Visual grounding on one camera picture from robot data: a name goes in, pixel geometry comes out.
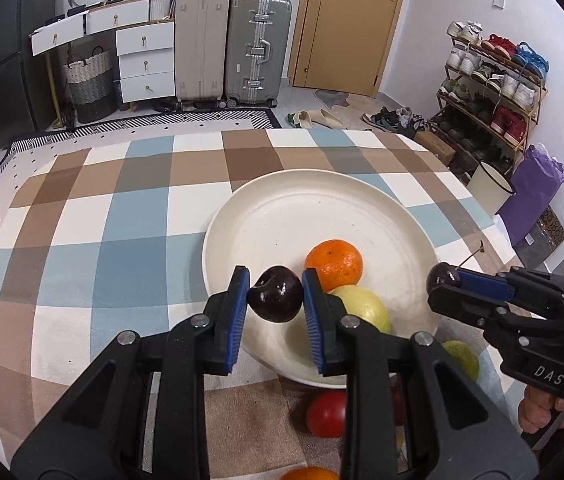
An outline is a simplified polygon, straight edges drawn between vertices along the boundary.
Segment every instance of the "light switch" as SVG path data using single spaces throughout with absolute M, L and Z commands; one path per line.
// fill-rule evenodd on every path
M 493 7 L 504 9 L 506 7 L 506 0 L 493 0 Z

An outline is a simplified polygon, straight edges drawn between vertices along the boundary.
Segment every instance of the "white drawer cabinet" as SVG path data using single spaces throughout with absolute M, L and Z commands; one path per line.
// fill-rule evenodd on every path
M 120 77 L 122 79 L 138 75 L 173 72 L 175 70 L 172 48 L 123 54 L 119 59 Z
M 116 31 L 118 56 L 160 48 L 173 48 L 174 23 L 152 23 Z
M 109 28 L 125 27 L 149 20 L 149 0 L 129 0 L 89 10 L 86 32 L 95 34 Z
M 175 95 L 173 72 L 120 79 L 120 86 L 122 87 L 122 101 L 125 103 Z
M 84 36 L 84 15 L 86 12 L 69 16 L 59 22 L 51 23 L 40 31 L 31 35 L 31 49 L 33 55 L 51 50 L 69 41 L 77 40 Z

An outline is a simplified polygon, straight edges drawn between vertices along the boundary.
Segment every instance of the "orange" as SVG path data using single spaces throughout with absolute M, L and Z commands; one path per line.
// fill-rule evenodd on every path
M 357 285 L 364 268 L 360 252 L 344 240 L 327 240 L 313 247 L 304 261 L 304 269 L 309 267 L 318 271 L 324 292 L 342 285 Z
M 338 480 L 339 475 L 321 467 L 302 467 L 289 471 L 280 480 Z

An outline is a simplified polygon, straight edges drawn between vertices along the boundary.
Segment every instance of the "purple bag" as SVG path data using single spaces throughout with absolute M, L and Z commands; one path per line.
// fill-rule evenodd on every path
M 511 238 L 511 245 L 529 234 L 548 207 L 559 186 L 564 184 L 564 166 L 542 144 L 530 145 L 524 160 L 513 173 L 516 193 L 497 212 Z

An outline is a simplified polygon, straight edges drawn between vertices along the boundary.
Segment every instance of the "shoe rack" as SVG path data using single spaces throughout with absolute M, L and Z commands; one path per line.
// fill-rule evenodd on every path
M 502 56 L 498 56 L 496 53 L 491 52 L 489 50 L 486 50 L 485 48 L 482 48 L 479 45 L 469 43 L 469 42 L 464 41 L 460 38 L 455 38 L 455 37 L 450 36 L 450 35 L 449 35 L 449 37 L 452 41 L 453 46 L 456 46 L 458 43 L 462 44 L 463 46 L 466 47 L 468 52 L 472 52 L 473 54 L 478 54 L 483 59 L 486 59 L 486 60 L 488 60 L 488 61 L 490 61 L 494 64 L 497 64 L 498 66 L 500 66 L 501 68 L 506 70 L 508 73 L 513 75 L 516 79 L 523 82 L 526 86 L 529 86 L 530 88 L 533 88 L 533 89 L 535 89 L 539 92 L 539 98 L 537 100 L 536 105 L 534 106 L 533 110 L 528 111 L 528 110 L 520 107 L 514 101 L 512 101 L 512 100 L 508 99 L 507 97 L 501 95 L 501 93 L 498 93 L 497 91 L 495 91 L 491 87 L 482 83 L 482 81 L 479 81 L 477 79 L 473 79 L 472 77 L 466 76 L 466 75 L 462 74 L 461 72 L 459 72 L 458 70 L 455 70 L 455 69 L 449 67 L 448 65 L 444 66 L 444 70 L 446 71 L 447 78 L 457 79 L 458 81 L 463 78 L 465 80 L 470 81 L 473 86 L 479 86 L 482 89 L 486 89 L 486 91 L 482 92 L 482 93 L 487 97 L 491 97 L 491 98 L 494 97 L 494 99 L 492 99 L 492 100 L 495 102 L 495 108 L 497 108 L 497 106 L 499 106 L 500 104 L 505 105 L 508 108 L 511 108 L 511 110 L 513 110 L 514 112 L 519 113 L 521 116 L 523 116 L 526 119 L 526 133 L 524 134 L 524 139 L 520 143 L 510 142 L 508 139 L 504 138 L 503 135 L 496 132 L 490 126 L 490 124 L 486 124 L 484 121 L 479 119 L 477 116 L 473 115 L 461 103 L 454 101 L 452 98 L 450 98 L 449 96 L 447 96 L 447 95 L 445 95 L 441 92 L 437 93 L 437 102 L 439 104 L 440 110 L 443 110 L 444 107 L 446 107 L 446 106 L 451 106 L 453 108 L 458 109 L 460 112 L 462 112 L 463 114 L 465 114 L 466 116 L 471 118 L 471 120 L 473 120 L 476 124 L 479 124 L 479 126 L 482 126 L 486 131 L 491 133 L 491 135 L 493 137 L 495 137 L 495 139 L 498 139 L 504 146 L 507 146 L 510 150 L 512 150 L 513 155 L 515 155 L 515 156 L 513 157 L 514 163 L 513 163 L 513 167 L 511 167 L 510 171 L 513 171 L 513 168 L 516 167 L 516 164 L 517 164 L 518 160 L 520 159 L 520 157 L 517 156 L 517 155 L 524 153 L 524 151 L 526 151 L 526 147 L 527 147 L 527 144 L 528 144 L 528 139 L 529 139 L 530 133 L 532 132 L 534 127 L 537 124 L 539 124 L 539 122 L 540 122 L 540 115 L 542 113 L 542 101 L 546 97 L 546 95 L 548 93 L 548 89 L 546 88 L 544 82 L 539 77 L 537 77 L 535 74 L 533 74 L 529 70 L 526 70 L 525 68 L 523 68 L 523 67 L 517 65 L 516 63 L 512 62 L 511 60 L 508 60 L 508 59 L 506 59 Z M 431 126 L 431 129 L 442 140 L 444 140 L 445 142 L 450 144 L 456 151 L 465 153 L 466 155 L 470 156 L 473 160 L 475 160 L 477 162 L 477 160 L 475 159 L 475 157 L 472 155 L 471 152 L 466 150 L 459 143 L 452 140 L 448 135 L 445 134 L 445 132 L 443 132 L 438 127 L 436 127 L 436 124 L 434 124 L 432 121 L 428 121 L 428 123 Z

